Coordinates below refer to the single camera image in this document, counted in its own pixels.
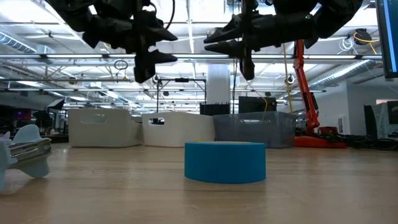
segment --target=red base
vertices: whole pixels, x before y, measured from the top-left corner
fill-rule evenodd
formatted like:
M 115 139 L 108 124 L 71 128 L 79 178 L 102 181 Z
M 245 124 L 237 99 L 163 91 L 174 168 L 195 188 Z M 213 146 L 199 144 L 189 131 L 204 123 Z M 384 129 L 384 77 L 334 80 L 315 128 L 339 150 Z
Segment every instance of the red base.
M 310 136 L 296 136 L 294 140 L 295 147 L 316 147 L 316 148 L 346 148 L 347 145 L 343 142 L 328 142 L 324 139 L 319 139 Z

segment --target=white pillar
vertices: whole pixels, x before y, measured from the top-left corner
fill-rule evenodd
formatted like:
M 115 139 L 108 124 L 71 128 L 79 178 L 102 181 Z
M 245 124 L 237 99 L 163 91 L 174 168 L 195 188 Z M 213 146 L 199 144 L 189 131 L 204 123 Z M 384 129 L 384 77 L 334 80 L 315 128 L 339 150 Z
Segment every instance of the white pillar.
M 230 103 L 231 73 L 228 64 L 207 66 L 207 104 Z

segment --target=desk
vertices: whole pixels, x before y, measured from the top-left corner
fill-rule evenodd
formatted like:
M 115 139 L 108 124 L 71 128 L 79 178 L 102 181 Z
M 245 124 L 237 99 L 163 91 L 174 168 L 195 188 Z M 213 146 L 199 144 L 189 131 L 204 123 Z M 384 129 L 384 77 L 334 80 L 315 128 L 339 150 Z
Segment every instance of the desk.
M 69 149 L 51 172 L 6 174 L 1 223 L 397 223 L 398 153 L 268 149 L 267 180 L 245 185 L 183 176 L 183 149 Z

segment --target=handle cutout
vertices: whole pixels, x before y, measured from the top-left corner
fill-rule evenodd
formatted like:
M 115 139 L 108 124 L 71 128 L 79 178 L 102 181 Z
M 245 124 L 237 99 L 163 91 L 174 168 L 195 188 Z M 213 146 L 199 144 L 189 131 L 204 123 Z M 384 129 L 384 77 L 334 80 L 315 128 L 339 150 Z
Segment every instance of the handle cutout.
M 164 125 L 164 118 L 149 118 L 148 124 L 153 126 Z
M 86 115 L 80 118 L 80 122 L 82 124 L 105 124 L 106 117 L 105 114 Z

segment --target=light blue toy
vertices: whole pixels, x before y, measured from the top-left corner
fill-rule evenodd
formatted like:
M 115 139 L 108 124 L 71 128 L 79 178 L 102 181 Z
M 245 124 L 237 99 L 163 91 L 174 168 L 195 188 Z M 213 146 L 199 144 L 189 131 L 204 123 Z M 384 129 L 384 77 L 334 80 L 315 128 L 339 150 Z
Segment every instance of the light blue toy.
M 0 139 L 0 189 L 5 186 L 7 169 L 19 169 L 33 178 L 45 177 L 50 172 L 47 158 L 51 152 L 50 139 L 41 138 L 34 124 L 21 128 L 13 141 Z

